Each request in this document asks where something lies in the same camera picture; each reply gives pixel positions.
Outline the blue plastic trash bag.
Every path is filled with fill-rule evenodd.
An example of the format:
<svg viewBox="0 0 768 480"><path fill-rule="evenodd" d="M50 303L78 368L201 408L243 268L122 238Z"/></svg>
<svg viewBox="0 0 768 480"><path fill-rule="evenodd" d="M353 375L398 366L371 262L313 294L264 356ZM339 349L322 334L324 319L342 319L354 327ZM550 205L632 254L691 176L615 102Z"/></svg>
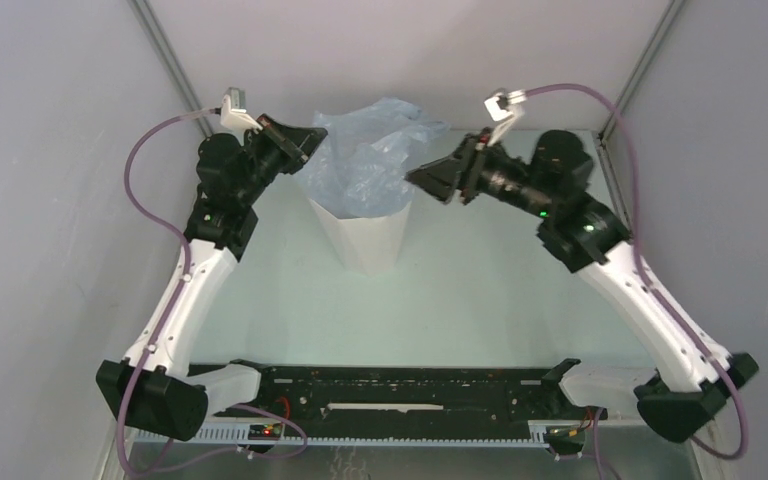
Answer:
<svg viewBox="0 0 768 480"><path fill-rule="evenodd" d="M318 111L312 125L328 136L293 178L310 200L339 219L401 211L413 198L405 174L450 130L449 123L395 97L342 114Z"/></svg>

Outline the white translucent trash bin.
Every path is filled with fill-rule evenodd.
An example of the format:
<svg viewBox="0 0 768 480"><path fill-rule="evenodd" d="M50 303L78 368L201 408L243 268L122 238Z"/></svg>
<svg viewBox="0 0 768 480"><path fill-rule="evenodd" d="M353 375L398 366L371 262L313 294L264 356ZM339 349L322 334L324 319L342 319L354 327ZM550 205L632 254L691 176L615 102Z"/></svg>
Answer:
<svg viewBox="0 0 768 480"><path fill-rule="evenodd" d="M411 202L392 215L348 219L335 217L314 200L309 199L308 202L347 270L375 276L395 266Z"/></svg>

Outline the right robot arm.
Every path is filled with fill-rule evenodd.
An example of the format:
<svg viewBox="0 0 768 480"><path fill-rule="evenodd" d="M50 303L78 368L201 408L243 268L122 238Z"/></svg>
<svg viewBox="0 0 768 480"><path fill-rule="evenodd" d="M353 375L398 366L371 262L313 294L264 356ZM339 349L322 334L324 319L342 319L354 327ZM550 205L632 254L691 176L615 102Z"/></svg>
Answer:
<svg viewBox="0 0 768 480"><path fill-rule="evenodd" d="M667 291L635 257L629 230L589 193L593 169L572 132L543 133L524 160L482 131L405 178L443 203L487 195L537 217L543 247L614 307L652 358L650 369L568 362L541 392L548 414L566 418L579 407L603 407L638 415L665 440L688 441L758 364L711 340L695 322L676 321L674 309L665 306Z"/></svg>

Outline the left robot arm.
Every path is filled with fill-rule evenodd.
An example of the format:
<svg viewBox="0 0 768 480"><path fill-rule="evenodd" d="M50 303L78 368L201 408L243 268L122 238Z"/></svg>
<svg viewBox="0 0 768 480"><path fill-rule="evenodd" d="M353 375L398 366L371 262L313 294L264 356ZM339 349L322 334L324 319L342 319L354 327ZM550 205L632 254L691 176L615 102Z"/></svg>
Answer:
<svg viewBox="0 0 768 480"><path fill-rule="evenodd" d="M137 340L122 360L103 361L96 374L119 440L134 428L188 441L206 418L236 404L257 417L272 411L276 390L256 368L229 363L193 375L190 358L256 228L255 203L279 175L300 171L327 136L322 127L289 126L262 114L241 136L216 133L199 145L197 195L184 229L137 207L177 237L180 254Z"/></svg>

